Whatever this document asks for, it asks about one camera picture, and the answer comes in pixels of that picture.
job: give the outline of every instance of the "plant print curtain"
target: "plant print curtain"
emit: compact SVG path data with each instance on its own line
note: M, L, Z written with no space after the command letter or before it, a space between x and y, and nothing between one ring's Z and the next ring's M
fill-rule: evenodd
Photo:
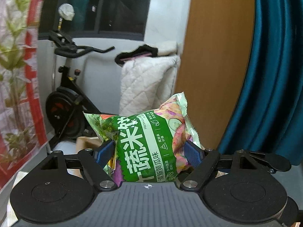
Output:
M37 79L43 0L0 0L0 189L46 143Z

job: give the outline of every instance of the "ribbed gray surface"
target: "ribbed gray surface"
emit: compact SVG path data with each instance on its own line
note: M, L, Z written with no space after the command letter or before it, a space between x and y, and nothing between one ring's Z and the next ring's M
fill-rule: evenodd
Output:
M91 207L74 219L55 225L20 221L15 227L242 227L211 213L193 192L184 192L174 183L122 183L113 192L102 192ZM281 227L278 222L255 225Z

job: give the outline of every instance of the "snack bag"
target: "snack bag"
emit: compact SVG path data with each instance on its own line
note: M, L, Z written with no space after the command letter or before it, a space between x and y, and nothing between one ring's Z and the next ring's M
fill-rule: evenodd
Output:
M130 117L84 114L100 139L116 143L105 168L120 185L128 182L169 182L189 168L183 145L199 137L187 116L184 93L173 95L159 109Z

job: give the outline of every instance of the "wooden panel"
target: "wooden panel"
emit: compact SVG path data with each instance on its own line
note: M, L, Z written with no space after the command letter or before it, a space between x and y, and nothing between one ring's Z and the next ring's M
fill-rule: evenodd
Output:
M218 146L240 94L254 14L255 0L191 0L176 92L205 147Z

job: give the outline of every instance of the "white fleece fabric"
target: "white fleece fabric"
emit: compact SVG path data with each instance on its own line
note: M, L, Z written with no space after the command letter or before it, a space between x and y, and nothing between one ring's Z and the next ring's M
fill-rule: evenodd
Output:
M127 61L122 67L119 114L128 117L159 108L173 95L180 62L178 55Z

